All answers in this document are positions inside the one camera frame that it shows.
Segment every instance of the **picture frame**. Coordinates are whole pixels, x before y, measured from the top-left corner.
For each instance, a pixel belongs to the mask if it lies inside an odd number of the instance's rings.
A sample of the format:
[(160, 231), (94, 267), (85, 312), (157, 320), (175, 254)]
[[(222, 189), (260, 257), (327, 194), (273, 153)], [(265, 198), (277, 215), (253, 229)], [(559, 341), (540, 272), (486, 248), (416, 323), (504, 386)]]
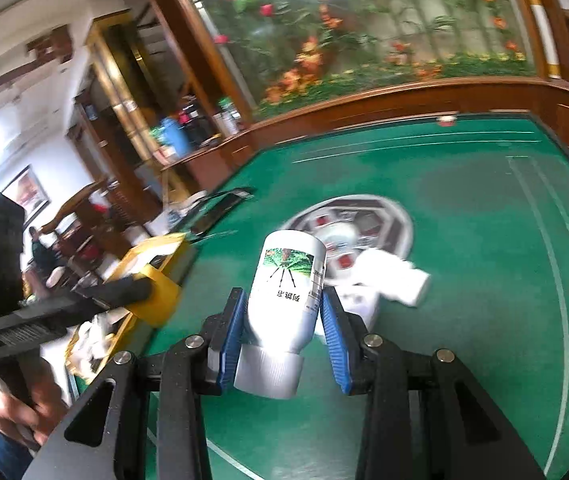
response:
[(2, 194), (24, 208), (24, 227), (51, 203), (31, 165), (12, 178)]

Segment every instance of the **white bottle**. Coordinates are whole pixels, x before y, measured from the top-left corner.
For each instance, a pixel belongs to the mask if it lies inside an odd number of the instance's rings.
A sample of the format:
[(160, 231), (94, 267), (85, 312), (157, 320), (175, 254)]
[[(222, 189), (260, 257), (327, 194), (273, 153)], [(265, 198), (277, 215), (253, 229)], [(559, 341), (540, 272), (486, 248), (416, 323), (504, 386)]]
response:
[(234, 386), (273, 399), (289, 399), (303, 371), (302, 350), (313, 338), (327, 250), (301, 231), (276, 231), (264, 240), (248, 298)]

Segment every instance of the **metal screw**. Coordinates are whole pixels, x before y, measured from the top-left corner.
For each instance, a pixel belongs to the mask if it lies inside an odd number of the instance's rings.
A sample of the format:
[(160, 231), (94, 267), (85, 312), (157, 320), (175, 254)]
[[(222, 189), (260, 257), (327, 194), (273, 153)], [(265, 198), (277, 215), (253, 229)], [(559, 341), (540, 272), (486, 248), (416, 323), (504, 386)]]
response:
[(190, 335), (189, 337), (186, 338), (186, 341), (184, 342), (187, 348), (200, 348), (200, 346), (202, 346), (202, 343), (204, 343), (204, 339), (202, 339), (201, 335), (197, 334)]
[(367, 334), (363, 341), (369, 348), (376, 348), (383, 344), (383, 338), (377, 334)]
[(455, 359), (455, 354), (447, 348), (440, 348), (436, 352), (436, 357), (441, 363), (452, 363)]
[(118, 352), (114, 356), (114, 361), (116, 362), (117, 365), (126, 365), (131, 360), (132, 357), (133, 356), (131, 355), (131, 352), (124, 350), (122, 352)]

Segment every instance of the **blue bottle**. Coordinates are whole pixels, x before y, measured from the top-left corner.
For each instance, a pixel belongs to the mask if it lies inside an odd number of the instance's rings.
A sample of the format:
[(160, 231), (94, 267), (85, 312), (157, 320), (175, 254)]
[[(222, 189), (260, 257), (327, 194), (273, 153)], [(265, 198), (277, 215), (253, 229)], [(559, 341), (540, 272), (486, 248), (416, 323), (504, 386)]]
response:
[(182, 127), (172, 118), (165, 117), (162, 121), (163, 134), (167, 142), (176, 150), (176, 155), (182, 158), (193, 151), (189, 139)]

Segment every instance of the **green label picture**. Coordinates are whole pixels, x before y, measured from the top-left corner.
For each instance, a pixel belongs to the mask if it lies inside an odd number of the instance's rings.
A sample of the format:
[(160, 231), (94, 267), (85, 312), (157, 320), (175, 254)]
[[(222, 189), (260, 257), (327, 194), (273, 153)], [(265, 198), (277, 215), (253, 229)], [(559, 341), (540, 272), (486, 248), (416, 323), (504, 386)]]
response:
[(270, 273), (268, 281), (277, 279), (279, 280), (279, 286), (282, 285), (283, 281), (286, 283), (291, 280), (292, 285), (295, 287), (296, 278), (298, 278), (299, 285), (302, 285), (301, 282), (303, 282), (308, 286), (312, 265), (312, 254), (294, 249), (267, 249), (264, 252), (264, 260), (262, 261), (263, 267), (274, 268), (273, 272)]

